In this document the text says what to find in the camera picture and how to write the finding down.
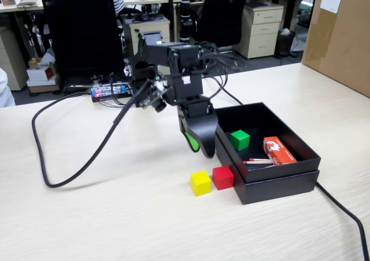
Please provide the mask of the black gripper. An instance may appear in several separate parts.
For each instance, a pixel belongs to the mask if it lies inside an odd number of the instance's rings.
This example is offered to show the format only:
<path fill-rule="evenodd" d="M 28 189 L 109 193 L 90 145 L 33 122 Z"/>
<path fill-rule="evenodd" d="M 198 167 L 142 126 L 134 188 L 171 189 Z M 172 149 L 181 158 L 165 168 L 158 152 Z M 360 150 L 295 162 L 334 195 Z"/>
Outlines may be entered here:
<path fill-rule="evenodd" d="M 178 100 L 176 105 L 180 132 L 190 149 L 195 153 L 201 150 L 206 158 L 212 159 L 218 118 L 210 98 L 199 95 Z"/>

